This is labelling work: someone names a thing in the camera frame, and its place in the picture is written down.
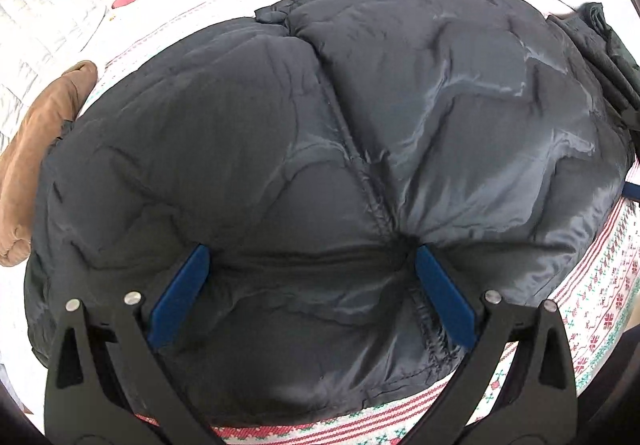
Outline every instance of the brown garment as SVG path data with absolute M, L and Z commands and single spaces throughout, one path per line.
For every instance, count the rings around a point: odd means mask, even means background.
M 97 79 L 88 60 L 66 70 L 31 104 L 0 155 L 0 265 L 15 266 L 29 256 L 40 163 L 64 121 L 76 119 Z

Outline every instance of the shiny black fabric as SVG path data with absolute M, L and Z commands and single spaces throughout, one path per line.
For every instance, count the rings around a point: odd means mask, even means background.
M 31 342 L 46 362 L 66 300 L 120 302 L 198 242 L 210 277 L 159 356 L 212 423 L 412 395 L 463 354 L 415 248 L 538 303 L 631 157 L 575 45 L 521 0 L 284 0 L 165 49 L 52 148 Z

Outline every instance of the blue object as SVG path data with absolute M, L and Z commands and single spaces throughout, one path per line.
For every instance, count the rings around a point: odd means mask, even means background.
M 415 272 L 450 338 L 465 349 L 476 345 L 476 314 L 429 248 L 418 248 Z
M 640 185 L 625 181 L 622 189 L 622 197 L 640 203 Z
M 209 275 L 209 262 L 209 248 L 198 245 L 151 311 L 146 341 L 154 351 L 175 338 Z

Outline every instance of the folded jacket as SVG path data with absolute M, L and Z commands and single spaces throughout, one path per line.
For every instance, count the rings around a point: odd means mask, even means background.
M 83 60 L 50 83 L 0 155 L 0 265 L 15 266 L 29 256 L 40 162 L 63 123 L 76 119 L 97 75 L 95 64 Z

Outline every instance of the brown cloth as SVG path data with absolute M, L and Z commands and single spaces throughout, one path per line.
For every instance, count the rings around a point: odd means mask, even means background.
M 98 70 L 88 60 L 66 70 L 31 104 L 0 155 L 0 265 L 15 266 L 29 256 L 42 158 L 64 121 L 76 119 L 97 79 Z

